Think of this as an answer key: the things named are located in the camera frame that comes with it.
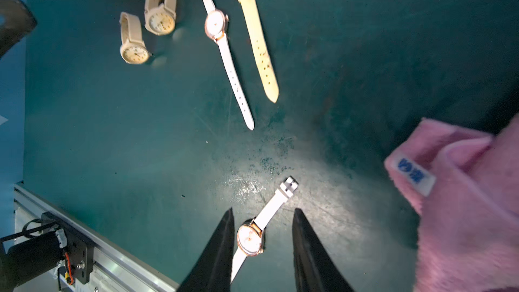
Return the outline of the pink cloth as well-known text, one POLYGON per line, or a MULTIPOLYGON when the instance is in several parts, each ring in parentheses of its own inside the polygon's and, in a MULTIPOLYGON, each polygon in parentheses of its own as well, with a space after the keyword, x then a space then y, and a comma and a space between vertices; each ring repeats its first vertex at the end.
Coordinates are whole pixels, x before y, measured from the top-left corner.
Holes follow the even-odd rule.
POLYGON ((415 291, 518 290, 518 119, 423 119, 385 168, 420 216, 415 291))

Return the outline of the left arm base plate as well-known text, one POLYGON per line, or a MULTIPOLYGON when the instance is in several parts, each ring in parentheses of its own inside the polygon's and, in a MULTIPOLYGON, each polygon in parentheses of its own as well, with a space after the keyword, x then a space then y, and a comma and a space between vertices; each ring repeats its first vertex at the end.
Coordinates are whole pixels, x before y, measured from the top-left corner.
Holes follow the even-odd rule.
POLYGON ((95 244, 88 236, 51 212, 43 213, 42 219, 56 222, 58 227, 64 231, 67 240, 64 251, 68 255, 72 277, 75 281, 86 285, 90 281, 90 274, 93 271, 95 244))

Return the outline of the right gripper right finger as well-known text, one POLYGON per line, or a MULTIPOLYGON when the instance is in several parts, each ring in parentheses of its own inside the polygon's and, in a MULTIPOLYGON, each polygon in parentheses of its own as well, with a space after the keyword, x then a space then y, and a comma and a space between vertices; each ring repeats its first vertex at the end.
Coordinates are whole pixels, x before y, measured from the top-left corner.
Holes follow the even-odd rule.
POLYGON ((302 209, 292 224, 295 286, 298 291, 352 291, 339 272, 302 209))

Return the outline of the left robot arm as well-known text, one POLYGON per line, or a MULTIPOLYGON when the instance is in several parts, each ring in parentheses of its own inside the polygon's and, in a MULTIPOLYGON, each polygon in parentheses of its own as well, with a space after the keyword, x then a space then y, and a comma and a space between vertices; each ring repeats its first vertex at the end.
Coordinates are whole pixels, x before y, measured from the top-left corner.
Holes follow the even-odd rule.
POLYGON ((1 0, 1 52, 4 55, 37 26, 28 6, 21 0, 1 0))

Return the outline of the white strap watch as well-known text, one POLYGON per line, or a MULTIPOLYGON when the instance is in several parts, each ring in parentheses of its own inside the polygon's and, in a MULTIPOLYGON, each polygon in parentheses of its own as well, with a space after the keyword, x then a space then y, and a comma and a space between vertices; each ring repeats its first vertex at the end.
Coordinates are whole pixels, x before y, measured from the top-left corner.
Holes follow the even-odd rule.
POLYGON ((218 9, 213 0, 202 0, 207 16, 204 24, 206 36, 213 40, 219 48, 224 69, 227 73, 228 80, 231 85, 232 92, 239 105, 243 120, 247 128, 252 131, 255 128, 254 118, 252 116, 246 96, 240 84, 238 74, 232 59, 232 54, 227 37, 228 16, 218 9))
POLYGON ((264 252, 266 227, 275 214, 284 206, 297 190, 299 183, 287 177, 274 192, 272 199, 253 219, 245 221, 236 234, 237 250, 232 258, 231 283, 235 280, 247 258, 264 252))

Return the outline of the cream looped watch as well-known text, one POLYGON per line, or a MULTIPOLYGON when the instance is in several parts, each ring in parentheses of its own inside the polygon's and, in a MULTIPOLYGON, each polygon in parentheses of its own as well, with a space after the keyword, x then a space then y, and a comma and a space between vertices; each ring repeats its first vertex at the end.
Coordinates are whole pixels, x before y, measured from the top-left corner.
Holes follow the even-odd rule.
POLYGON ((177 0, 145 0, 145 28, 154 35, 169 35, 176 26, 177 0))
POLYGON ((127 64, 146 63, 151 54, 143 41, 141 22, 138 16, 122 12, 120 14, 121 46, 120 55, 127 64))

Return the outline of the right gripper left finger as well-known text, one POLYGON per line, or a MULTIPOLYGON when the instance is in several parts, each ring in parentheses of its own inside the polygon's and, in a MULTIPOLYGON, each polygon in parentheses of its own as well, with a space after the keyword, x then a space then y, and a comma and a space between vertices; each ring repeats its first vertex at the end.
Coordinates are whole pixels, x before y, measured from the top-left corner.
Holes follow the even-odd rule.
POLYGON ((229 208, 177 291, 230 291, 234 236, 235 219, 229 208))

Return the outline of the gold strap watch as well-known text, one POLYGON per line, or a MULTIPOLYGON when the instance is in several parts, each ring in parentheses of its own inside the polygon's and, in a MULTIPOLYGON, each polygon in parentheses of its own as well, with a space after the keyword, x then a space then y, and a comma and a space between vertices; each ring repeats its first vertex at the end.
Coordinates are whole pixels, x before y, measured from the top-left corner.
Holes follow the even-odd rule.
POLYGON ((274 104, 278 101, 279 88, 264 38, 256 0, 237 0, 243 10, 255 63, 266 97, 274 104))

